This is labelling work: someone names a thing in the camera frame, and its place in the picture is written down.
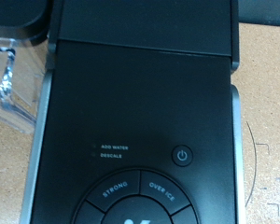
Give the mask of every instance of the black coffee maker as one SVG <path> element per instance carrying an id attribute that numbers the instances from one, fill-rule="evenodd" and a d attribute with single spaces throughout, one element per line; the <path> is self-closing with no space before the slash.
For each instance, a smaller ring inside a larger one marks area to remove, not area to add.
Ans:
<path id="1" fill-rule="evenodd" d="M 5 4 L 49 30 L 21 224 L 245 223 L 237 1 Z"/>

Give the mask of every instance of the wooden surface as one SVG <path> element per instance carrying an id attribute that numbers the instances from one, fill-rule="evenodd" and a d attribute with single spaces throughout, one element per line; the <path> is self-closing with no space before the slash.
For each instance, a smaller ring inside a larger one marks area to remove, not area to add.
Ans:
<path id="1" fill-rule="evenodd" d="M 241 24 L 240 39 L 232 83 L 242 101 L 246 202 L 252 190 L 246 220 L 280 223 L 280 27 Z M 32 139 L 0 122 L 0 224 L 19 223 Z"/>

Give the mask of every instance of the control panel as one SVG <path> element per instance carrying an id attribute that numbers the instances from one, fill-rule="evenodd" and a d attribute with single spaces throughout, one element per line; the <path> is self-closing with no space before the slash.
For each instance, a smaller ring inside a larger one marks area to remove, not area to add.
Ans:
<path id="1" fill-rule="evenodd" d="M 187 152 L 179 152 L 187 157 Z M 112 175 L 91 189 L 81 202 L 74 223 L 198 222 L 189 197 L 175 182 L 164 175 L 137 169 Z"/>

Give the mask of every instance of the black plastic panel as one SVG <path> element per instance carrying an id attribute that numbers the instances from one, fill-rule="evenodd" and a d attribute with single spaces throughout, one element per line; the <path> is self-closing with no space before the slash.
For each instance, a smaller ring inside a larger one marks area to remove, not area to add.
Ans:
<path id="1" fill-rule="evenodd" d="M 50 5 L 50 0 L 0 0 L 0 37 L 46 38 Z"/>
<path id="2" fill-rule="evenodd" d="M 70 223 L 91 186 L 134 167 L 177 182 L 201 223 L 234 224 L 230 58 L 58 46 L 32 223 Z M 172 160 L 179 145 L 187 167 Z"/>
<path id="3" fill-rule="evenodd" d="M 231 0 L 65 0 L 60 39 L 231 56 Z"/>
<path id="4" fill-rule="evenodd" d="M 280 26 L 280 0 L 239 0 L 240 22 Z"/>

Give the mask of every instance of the black lid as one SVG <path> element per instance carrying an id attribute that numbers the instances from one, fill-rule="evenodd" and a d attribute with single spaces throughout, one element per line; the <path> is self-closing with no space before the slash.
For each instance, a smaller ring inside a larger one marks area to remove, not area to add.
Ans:
<path id="1" fill-rule="evenodd" d="M 231 56 L 232 2 L 65 0 L 59 38 Z"/>
<path id="2" fill-rule="evenodd" d="M 49 15 L 50 0 L 0 0 L 0 37 L 45 38 Z"/>

